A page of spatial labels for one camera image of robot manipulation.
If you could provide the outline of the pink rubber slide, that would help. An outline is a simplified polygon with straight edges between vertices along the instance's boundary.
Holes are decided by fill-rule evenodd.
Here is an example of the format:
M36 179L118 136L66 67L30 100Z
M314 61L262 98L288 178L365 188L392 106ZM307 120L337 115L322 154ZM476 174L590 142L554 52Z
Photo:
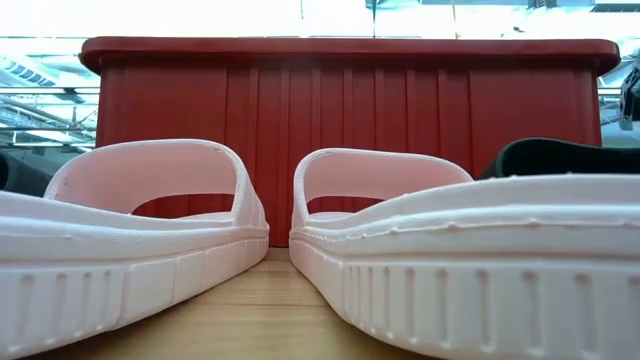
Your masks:
M268 243L248 171L222 144L80 155L41 197L0 191L0 360L154 315L251 268Z
M293 265L347 323L451 360L640 360L640 175L475 180L326 148L298 164Z

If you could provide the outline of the black rubber slide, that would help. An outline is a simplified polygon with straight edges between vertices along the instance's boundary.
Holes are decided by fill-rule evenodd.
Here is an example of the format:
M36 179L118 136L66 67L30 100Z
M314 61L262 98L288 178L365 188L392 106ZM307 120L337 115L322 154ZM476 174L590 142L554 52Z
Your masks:
M569 174L626 176L640 180L640 148L525 138L503 147L477 178Z
M42 197L51 175L0 151L0 190Z

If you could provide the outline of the red plastic bin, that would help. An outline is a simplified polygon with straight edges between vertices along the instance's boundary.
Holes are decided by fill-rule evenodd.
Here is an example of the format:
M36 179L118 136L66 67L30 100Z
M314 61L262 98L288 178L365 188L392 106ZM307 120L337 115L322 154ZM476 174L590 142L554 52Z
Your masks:
M201 138L243 159L275 247L292 177L329 147L434 155L480 174L527 137L601 141L609 40L96 37L97 142Z

